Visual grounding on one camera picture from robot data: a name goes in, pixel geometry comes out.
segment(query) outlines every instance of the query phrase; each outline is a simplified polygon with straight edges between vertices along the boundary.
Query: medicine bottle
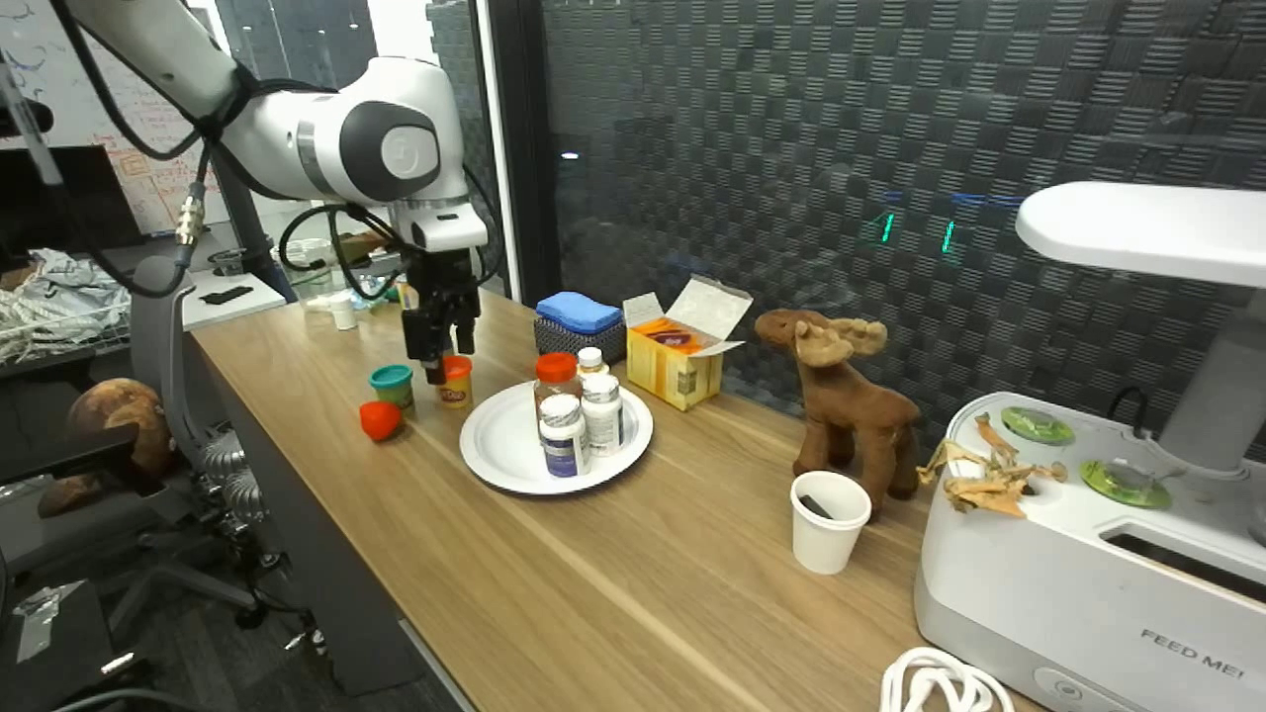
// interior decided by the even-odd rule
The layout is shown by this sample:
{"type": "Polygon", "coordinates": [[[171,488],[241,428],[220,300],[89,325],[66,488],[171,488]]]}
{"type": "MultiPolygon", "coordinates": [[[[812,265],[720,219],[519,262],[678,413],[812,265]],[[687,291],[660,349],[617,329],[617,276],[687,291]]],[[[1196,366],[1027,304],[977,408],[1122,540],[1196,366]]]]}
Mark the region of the medicine bottle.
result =
{"type": "Polygon", "coordinates": [[[622,379],[610,371],[580,378],[580,413],[588,453],[614,453],[623,443],[623,400],[622,379]]]}
{"type": "Polygon", "coordinates": [[[573,478],[587,467],[587,421],[577,395],[544,395],[538,405],[538,434],[544,453],[544,472],[558,478],[573,478]]]}
{"type": "Polygon", "coordinates": [[[594,378],[594,371],[610,371],[600,359],[600,349],[580,349],[577,351],[577,379],[587,385],[587,378],[594,378]]]}
{"type": "Polygon", "coordinates": [[[580,400],[577,358],[569,358],[569,351],[540,351],[540,358],[538,358],[535,405],[540,408],[540,400],[550,400],[550,395],[558,395],[558,393],[580,400]]]}

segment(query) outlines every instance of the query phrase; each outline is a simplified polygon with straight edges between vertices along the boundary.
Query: wooden toy animal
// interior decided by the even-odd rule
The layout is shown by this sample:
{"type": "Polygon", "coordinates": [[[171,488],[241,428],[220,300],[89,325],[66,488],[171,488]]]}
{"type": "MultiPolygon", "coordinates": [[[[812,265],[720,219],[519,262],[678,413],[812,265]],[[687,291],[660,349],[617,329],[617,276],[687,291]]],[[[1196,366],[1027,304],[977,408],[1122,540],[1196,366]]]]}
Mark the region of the wooden toy animal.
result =
{"type": "Polygon", "coordinates": [[[871,385],[849,359],[886,349],[879,322],[832,322],[812,308],[772,308],[757,318],[757,342],[790,351],[798,368],[801,443],[790,472],[849,472],[874,511],[883,500],[910,500],[918,405],[871,385]]]}

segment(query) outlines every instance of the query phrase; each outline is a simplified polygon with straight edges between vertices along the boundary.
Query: small cardboard box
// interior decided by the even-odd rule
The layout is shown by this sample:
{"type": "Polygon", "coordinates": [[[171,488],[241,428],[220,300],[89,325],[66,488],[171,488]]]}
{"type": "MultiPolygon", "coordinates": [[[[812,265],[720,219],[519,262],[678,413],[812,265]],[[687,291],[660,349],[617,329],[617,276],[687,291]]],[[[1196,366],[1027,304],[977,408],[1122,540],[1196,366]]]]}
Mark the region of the small cardboard box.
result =
{"type": "Polygon", "coordinates": [[[729,342],[753,292],[691,276],[663,314],[654,292],[623,300],[623,379],[687,413],[720,393],[729,342]]]}

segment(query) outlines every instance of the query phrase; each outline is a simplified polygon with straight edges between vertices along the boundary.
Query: wooden countertop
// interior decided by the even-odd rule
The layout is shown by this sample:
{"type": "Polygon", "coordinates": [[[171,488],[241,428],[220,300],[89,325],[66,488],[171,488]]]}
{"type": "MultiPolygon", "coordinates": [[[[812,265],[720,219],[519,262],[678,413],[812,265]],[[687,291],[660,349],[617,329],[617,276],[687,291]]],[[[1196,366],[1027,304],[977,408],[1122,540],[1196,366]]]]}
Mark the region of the wooden countertop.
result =
{"type": "MultiPolygon", "coordinates": [[[[397,314],[336,331],[291,304],[192,337],[477,707],[879,707],[918,645],[924,500],[889,501],[848,575],[801,575],[798,425],[761,405],[643,395],[656,441],[627,476],[515,500],[463,467],[468,413],[419,378],[407,430],[358,434],[369,371],[402,359],[397,314]]],[[[476,405],[530,379],[526,308],[484,292],[476,345],[476,405]]]]}

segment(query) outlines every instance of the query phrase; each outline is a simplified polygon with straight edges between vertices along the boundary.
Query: green light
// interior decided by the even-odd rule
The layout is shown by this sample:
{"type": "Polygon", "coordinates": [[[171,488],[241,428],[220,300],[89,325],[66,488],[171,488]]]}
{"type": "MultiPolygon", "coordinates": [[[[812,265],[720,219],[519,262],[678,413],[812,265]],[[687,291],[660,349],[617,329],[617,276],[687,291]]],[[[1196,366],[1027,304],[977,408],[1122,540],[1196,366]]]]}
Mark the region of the green light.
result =
{"type": "Polygon", "coordinates": [[[896,213],[883,213],[879,240],[895,240],[895,234],[896,234],[896,213]]]}
{"type": "Polygon", "coordinates": [[[958,222],[940,231],[940,254],[952,254],[952,234],[958,234],[958,222]]]}

